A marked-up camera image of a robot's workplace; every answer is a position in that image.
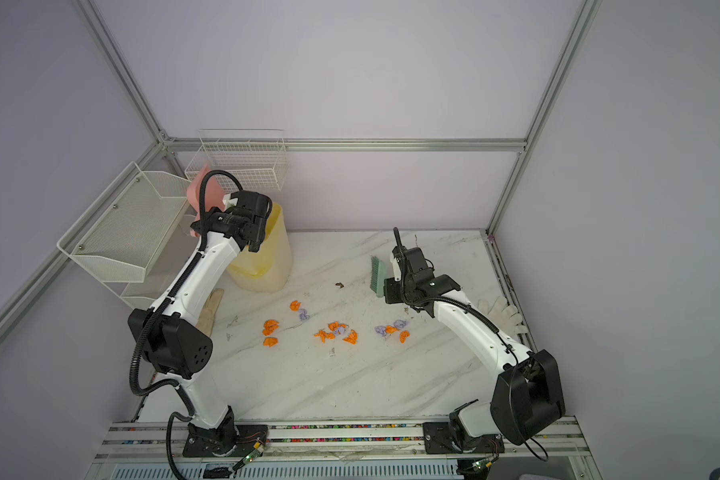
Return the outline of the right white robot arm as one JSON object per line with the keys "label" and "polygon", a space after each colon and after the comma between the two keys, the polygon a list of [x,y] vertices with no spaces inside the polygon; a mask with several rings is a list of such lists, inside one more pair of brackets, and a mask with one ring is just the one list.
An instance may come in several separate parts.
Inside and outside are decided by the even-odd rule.
{"label": "right white robot arm", "polygon": [[397,245],[390,260],[393,276],[384,281],[388,304],[402,303],[448,327],[489,373],[492,396],[473,400],[449,415],[455,443],[488,435],[522,445],[566,415],[559,366],[546,350],[533,351],[499,327],[512,307],[497,303],[481,312],[450,276],[436,275],[418,247]]}

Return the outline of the green hand brush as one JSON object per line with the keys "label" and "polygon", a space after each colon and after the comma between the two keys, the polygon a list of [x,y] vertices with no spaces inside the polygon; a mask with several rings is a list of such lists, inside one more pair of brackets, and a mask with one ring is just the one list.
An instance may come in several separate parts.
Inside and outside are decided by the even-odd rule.
{"label": "green hand brush", "polygon": [[377,256],[372,256],[371,257],[370,289],[379,298],[382,298],[384,296],[384,286],[385,286],[386,278],[387,278],[386,262]]}

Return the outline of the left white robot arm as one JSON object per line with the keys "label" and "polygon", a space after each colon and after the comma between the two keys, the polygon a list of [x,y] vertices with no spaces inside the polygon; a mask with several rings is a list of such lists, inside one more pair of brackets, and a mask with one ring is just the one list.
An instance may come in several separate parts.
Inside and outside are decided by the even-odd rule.
{"label": "left white robot arm", "polygon": [[128,327],[136,342],[129,387],[137,396],[170,387],[187,413],[187,448],[223,456],[235,449],[238,433],[231,407],[204,369],[213,354],[211,338],[198,328],[203,306],[228,265],[242,250],[259,250],[266,236],[272,200],[237,191],[229,206],[213,207],[191,224],[198,235],[192,256],[161,297],[135,309]]}

